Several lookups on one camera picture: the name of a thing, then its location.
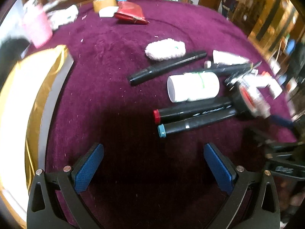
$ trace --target red packet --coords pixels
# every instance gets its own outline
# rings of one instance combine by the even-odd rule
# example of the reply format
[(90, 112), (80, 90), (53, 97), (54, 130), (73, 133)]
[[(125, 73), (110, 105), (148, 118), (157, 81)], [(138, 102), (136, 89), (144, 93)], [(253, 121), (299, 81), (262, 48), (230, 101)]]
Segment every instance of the red packet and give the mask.
[(115, 18), (134, 24), (147, 25), (149, 23), (145, 20), (142, 8), (139, 5), (128, 1), (118, 1), (117, 4), (119, 9), (114, 14)]

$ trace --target white bottle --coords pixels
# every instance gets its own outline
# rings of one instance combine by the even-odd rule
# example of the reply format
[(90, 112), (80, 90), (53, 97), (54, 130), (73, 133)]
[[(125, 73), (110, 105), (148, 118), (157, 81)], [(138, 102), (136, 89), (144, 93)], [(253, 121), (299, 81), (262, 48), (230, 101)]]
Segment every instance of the white bottle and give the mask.
[(171, 102), (214, 98), (219, 92), (219, 80), (213, 72), (169, 76), (167, 92)]

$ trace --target pink cup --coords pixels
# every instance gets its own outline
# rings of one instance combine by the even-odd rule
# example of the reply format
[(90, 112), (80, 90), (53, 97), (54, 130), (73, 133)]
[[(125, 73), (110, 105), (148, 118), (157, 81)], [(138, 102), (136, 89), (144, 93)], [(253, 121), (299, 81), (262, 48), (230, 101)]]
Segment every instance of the pink cup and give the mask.
[(23, 27), (36, 48), (46, 44), (53, 35), (48, 17), (40, 4), (28, 8), (23, 17)]

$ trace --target tape roll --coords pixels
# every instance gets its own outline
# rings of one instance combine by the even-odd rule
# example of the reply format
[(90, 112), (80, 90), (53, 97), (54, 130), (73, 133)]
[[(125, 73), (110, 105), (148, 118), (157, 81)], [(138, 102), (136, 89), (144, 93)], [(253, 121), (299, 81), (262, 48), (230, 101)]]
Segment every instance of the tape roll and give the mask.
[(93, 9), (95, 13), (98, 13), (102, 8), (108, 6), (117, 6), (116, 0), (94, 0)]

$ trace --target black cloth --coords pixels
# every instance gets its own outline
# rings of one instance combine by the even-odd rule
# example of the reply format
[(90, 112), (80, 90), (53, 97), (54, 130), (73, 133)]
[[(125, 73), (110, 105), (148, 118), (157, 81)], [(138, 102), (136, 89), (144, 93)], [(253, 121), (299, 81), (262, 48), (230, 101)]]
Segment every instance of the black cloth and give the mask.
[(303, 83), (305, 80), (305, 45), (303, 43), (297, 43), (295, 45), (295, 49), (292, 52), (288, 63), (289, 66), (286, 71), (287, 79), (284, 86), (293, 77), (298, 83)]
[(0, 46), (0, 90), (21, 54), (30, 45), (25, 38), (6, 39)]
[(227, 17), (228, 11), (233, 11), (236, 5), (236, 0), (222, 0), (222, 15)]

